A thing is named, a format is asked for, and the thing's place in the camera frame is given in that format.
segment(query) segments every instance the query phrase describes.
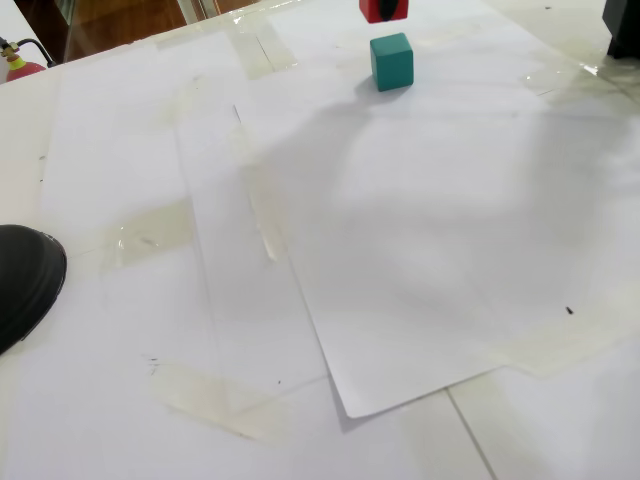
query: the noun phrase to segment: paper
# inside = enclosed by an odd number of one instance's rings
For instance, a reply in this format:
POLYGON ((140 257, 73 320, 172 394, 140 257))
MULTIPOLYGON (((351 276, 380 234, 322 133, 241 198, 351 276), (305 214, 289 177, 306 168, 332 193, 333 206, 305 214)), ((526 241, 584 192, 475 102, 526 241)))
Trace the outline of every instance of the paper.
MULTIPOLYGON (((286 252, 269 257, 251 188, 237 158, 232 105, 185 118, 177 128, 191 192, 203 279, 214 310, 224 376, 268 395, 327 375, 286 252)), ((255 197, 264 200, 263 196, 255 197)), ((251 399, 238 398, 245 407, 251 399)))
POLYGON ((150 385, 156 398, 167 406, 212 422, 240 437, 269 444, 278 443, 286 436, 285 404, 233 381, 167 363, 154 368, 150 385), (232 395, 244 397, 252 406, 232 411, 229 405, 232 395))
POLYGON ((102 232, 130 215, 187 195, 167 115, 174 87, 154 81, 164 71, 146 46, 64 72, 42 213, 71 256, 102 246, 102 232))
POLYGON ((419 81, 384 94, 365 52, 316 46, 238 104, 352 417, 501 365, 497 345, 593 294, 603 169, 630 139, 611 110, 622 96, 550 109, 520 82, 534 59, 505 61, 493 31, 470 37, 440 56, 414 43, 419 81))

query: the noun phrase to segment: red fire extinguisher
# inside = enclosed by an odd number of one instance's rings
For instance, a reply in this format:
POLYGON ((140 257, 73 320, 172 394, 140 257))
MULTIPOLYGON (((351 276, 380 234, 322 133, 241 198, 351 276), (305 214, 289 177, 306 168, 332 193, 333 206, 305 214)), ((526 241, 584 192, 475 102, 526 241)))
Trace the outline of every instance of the red fire extinguisher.
POLYGON ((7 82, 15 80, 16 78, 26 77, 27 75, 31 75, 32 73, 46 70, 46 68, 38 65, 37 63, 25 62, 20 57, 20 55, 16 53, 25 43, 33 43, 40 49, 40 52, 44 56, 45 60, 47 60, 47 67, 51 68, 55 66, 55 62, 51 59, 47 51, 37 40, 34 40, 32 38, 25 38, 24 40, 20 40, 17 43, 9 43, 4 38, 0 37, 0 48, 2 49, 0 55, 6 58, 7 63, 9 63, 7 82))

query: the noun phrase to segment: tabletop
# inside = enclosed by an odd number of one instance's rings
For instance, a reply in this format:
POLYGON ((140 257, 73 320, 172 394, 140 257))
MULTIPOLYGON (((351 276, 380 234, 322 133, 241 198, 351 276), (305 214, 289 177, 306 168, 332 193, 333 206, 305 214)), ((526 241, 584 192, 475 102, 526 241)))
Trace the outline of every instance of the tabletop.
MULTIPOLYGON (((416 84, 430 75, 435 115, 482 123, 524 102, 595 122, 633 157, 640 80, 635 63, 605 56, 602 1, 411 8, 404 24, 368 25, 355 2, 267 0, 0 86, 0 221, 42 229, 69 255, 54 308, 0 358, 0 478, 637 477, 631 334, 580 343, 553 375, 503 367, 375 415, 345 412, 282 232, 265 227, 282 211, 253 152, 281 151, 271 125, 298 128, 303 110, 366 82, 369 39, 406 31, 429 60, 416 84), (283 103, 282 90, 318 78, 321 90, 283 103)), ((423 112, 413 95, 386 112, 423 112)), ((534 124, 531 151, 552 156, 558 125, 534 124)), ((355 128, 339 127, 334 145, 355 128)), ((595 158, 605 147, 584 137, 595 158)), ((287 213, 295 234, 299 212, 287 213)), ((591 288, 610 278, 601 268, 591 288)))

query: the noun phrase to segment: black object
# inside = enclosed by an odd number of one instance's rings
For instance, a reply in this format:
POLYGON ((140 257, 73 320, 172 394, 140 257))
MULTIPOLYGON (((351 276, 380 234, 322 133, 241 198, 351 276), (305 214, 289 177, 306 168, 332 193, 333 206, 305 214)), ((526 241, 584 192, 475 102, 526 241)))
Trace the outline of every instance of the black object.
POLYGON ((379 10, 380 10, 380 18, 383 21, 388 22, 393 17, 393 14, 396 13, 396 9, 398 8, 398 0, 379 0, 379 10))
POLYGON ((640 58, 640 0, 607 0, 602 18, 611 32, 607 55, 640 58))
POLYGON ((0 355, 40 323, 66 273, 67 256, 53 237, 19 225, 0 226, 0 355))

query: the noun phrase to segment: teal cube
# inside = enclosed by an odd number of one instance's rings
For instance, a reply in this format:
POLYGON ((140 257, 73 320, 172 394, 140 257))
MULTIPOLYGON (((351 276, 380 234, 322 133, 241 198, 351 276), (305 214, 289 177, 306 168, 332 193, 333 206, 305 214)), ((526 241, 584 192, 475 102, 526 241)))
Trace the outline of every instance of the teal cube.
POLYGON ((371 40, 371 70, 381 92, 413 85, 413 50, 404 33, 371 40))

